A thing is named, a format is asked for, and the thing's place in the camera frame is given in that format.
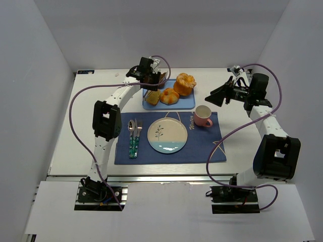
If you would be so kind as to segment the brown chocolate croissant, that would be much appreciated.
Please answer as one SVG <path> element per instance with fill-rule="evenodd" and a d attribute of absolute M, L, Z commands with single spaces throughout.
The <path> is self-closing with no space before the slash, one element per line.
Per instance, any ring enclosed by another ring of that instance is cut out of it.
<path fill-rule="evenodd" d="M 164 72 L 160 75 L 158 87 L 157 87 L 158 89 L 162 89 L 165 86 L 166 78 L 167 78 L 167 72 Z"/>

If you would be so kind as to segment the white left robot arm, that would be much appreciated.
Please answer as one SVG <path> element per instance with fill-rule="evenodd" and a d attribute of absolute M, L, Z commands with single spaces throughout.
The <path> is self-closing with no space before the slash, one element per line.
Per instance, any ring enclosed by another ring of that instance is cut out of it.
<path fill-rule="evenodd" d="M 164 80 L 159 69 L 160 57 L 142 57 L 139 65 L 132 67 L 121 87 L 104 101 L 94 105 L 92 128 L 95 136 L 94 158 L 87 177 L 101 183 L 107 178 L 107 164 L 112 144 L 122 130 L 121 111 L 140 89 L 156 91 Z"/>

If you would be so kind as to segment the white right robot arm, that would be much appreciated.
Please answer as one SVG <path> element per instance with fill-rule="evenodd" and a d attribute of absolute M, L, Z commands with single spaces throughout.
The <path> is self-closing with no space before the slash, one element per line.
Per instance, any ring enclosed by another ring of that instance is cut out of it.
<path fill-rule="evenodd" d="M 286 181 L 294 177 L 300 153 L 301 142 L 290 137 L 279 125 L 274 116 L 275 109 L 266 99 L 269 77 L 256 73 L 249 87 L 235 85 L 232 77 L 222 86 L 211 91 L 207 102 L 219 107 L 231 100 L 243 102 L 251 123 L 256 125 L 261 143 L 252 166 L 236 174 L 230 184 L 250 189 L 270 180 Z"/>

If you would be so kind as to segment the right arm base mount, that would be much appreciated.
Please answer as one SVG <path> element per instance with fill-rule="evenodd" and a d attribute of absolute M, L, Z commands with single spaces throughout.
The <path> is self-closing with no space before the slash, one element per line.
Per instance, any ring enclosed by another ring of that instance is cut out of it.
<path fill-rule="evenodd" d="M 213 186 L 205 196 L 211 198 L 213 214 L 260 213 L 256 190 Z"/>

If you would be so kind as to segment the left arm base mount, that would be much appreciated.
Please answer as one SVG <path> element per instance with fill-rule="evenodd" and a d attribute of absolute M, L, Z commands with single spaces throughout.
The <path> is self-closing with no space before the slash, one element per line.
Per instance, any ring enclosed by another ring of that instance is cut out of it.
<path fill-rule="evenodd" d="M 125 206 L 124 189 L 93 181 L 89 177 L 80 180 L 74 205 L 75 211 L 121 211 Z"/>

